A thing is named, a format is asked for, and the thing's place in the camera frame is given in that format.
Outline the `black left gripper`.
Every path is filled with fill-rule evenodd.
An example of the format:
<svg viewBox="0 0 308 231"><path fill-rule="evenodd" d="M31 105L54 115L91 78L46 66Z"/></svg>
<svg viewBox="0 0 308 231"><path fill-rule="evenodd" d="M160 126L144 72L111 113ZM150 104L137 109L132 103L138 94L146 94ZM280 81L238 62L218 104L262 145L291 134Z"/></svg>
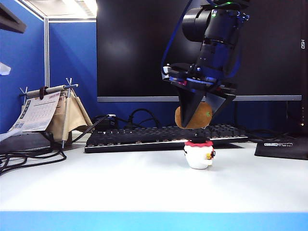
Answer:
<svg viewBox="0 0 308 231"><path fill-rule="evenodd" d="M212 119L234 100L236 93L235 84L207 77L195 64L168 64L163 67L162 79L178 87L181 125L184 128L192 119L205 92L208 92L205 102L212 108Z"/></svg>

